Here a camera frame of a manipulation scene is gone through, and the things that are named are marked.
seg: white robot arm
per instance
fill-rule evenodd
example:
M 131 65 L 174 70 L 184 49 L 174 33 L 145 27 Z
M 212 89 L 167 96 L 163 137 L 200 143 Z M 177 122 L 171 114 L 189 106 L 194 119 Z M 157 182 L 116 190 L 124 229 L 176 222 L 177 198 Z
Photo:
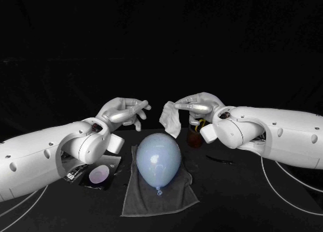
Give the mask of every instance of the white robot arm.
M 141 124 L 147 101 L 115 98 L 96 117 L 17 136 L 0 143 L 0 202 L 20 197 L 59 180 L 82 164 L 93 163 L 105 150 L 118 154 L 124 139 L 111 132 Z M 72 158 L 61 161 L 61 152 Z
M 291 110 L 225 106 L 217 98 L 199 93 L 180 99 L 174 107 L 190 111 L 189 123 L 202 117 L 210 122 L 200 129 L 207 143 L 216 139 L 230 149 L 295 167 L 323 170 L 323 117 Z

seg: cable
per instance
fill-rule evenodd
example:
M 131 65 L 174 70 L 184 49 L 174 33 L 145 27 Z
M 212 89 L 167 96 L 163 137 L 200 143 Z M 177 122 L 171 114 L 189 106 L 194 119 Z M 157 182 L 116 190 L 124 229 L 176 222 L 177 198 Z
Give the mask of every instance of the cable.
M 277 165 L 280 166 L 280 168 L 282 169 L 282 171 L 288 174 L 288 176 L 290 176 L 295 181 L 298 181 L 298 182 L 300 182 L 304 186 L 307 186 L 310 189 L 313 189 L 313 190 L 316 190 L 316 191 L 318 191 L 318 192 L 323 192 L 323 190 L 320 190 L 320 189 L 317 189 L 317 188 L 308 186 L 305 183 L 303 183 L 303 182 L 285 171 L 285 169 L 281 167 L 281 165 L 278 164 L 277 161 L 275 161 L 275 163 L 277 163 Z
M 35 194 L 37 190 L 31 193 L 31 195 L 11 208 L 8 209 L 4 213 L 0 214 L 0 217 L 4 216 L 18 205 Z
M 38 199 L 35 200 L 34 204 L 31 205 L 31 207 L 28 208 L 27 212 L 31 210 L 35 203 L 38 202 L 41 195 L 40 195 Z M 17 218 L 17 220 L 0 232 L 5 231 L 15 224 L 15 222 L 22 218 L 22 216 L 27 214 L 27 212 Z
M 303 212 L 305 212 L 305 213 L 308 213 L 308 214 L 314 214 L 314 215 L 323 216 L 323 214 L 313 213 L 313 212 L 305 211 L 304 209 L 298 208 L 297 206 L 294 206 L 294 205 L 281 197 L 281 195 L 278 194 L 278 192 L 277 192 L 275 189 L 272 188 L 271 182 L 269 182 L 268 177 L 267 177 L 267 175 L 265 175 L 265 171 L 264 171 L 264 176 L 265 176 L 265 179 L 267 179 L 267 182 L 268 182 L 268 184 L 269 184 L 269 187 L 271 187 L 272 191 L 274 191 L 275 194 L 280 196 L 280 198 L 281 198 L 294 208 L 297 208 L 298 210 L 301 210 Z

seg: humanoid robot hand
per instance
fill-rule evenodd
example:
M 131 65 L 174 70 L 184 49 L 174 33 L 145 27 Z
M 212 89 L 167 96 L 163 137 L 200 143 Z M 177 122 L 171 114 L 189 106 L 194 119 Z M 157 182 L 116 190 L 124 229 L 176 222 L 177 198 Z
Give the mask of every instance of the humanoid robot hand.
M 206 92 L 189 95 L 174 103 L 176 109 L 189 111 L 189 124 L 194 126 L 200 124 L 196 118 L 203 118 L 212 123 L 213 114 L 222 107 L 225 105 L 219 98 Z
M 102 120 L 113 131 L 121 125 L 135 125 L 135 130 L 141 131 L 141 123 L 137 119 L 139 115 L 141 119 L 145 119 L 145 113 L 142 109 L 150 110 L 147 100 L 139 101 L 132 98 L 113 98 L 100 108 L 96 119 Z

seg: table surface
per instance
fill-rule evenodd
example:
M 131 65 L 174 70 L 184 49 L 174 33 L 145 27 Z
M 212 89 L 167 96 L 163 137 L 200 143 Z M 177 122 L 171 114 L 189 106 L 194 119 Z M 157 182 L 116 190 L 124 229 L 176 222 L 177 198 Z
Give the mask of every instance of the table surface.
M 191 189 L 199 203 L 176 214 L 152 217 L 119 217 L 129 179 L 131 146 L 164 130 L 124 130 L 113 133 L 125 139 L 121 162 L 106 191 L 69 184 L 63 179 L 48 185 L 44 194 L 18 222 L 5 230 L 28 232 L 111 231 L 323 231 L 323 216 L 292 208 L 275 195 L 265 180 L 261 158 L 249 151 L 229 149 L 219 141 L 200 148 L 186 144 L 187 128 L 176 142 L 183 163 L 193 176 Z M 226 165 L 204 155 L 233 161 Z M 274 161 L 264 159 L 271 184 L 282 197 L 300 208 L 323 213 L 301 185 L 285 175 Z M 22 215 L 41 194 L 35 195 L 0 218 L 0 231 Z M 25 196 L 0 203 L 0 213 Z

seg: light blue balloon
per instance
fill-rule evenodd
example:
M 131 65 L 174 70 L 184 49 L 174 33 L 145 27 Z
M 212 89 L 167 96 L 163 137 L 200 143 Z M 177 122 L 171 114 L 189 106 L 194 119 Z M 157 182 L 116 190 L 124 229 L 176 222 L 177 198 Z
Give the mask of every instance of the light blue balloon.
M 177 143 L 170 135 L 148 135 L 137 149 L 137 168 L 148 185 L 158 190 L 173 179 L 181 161 Z

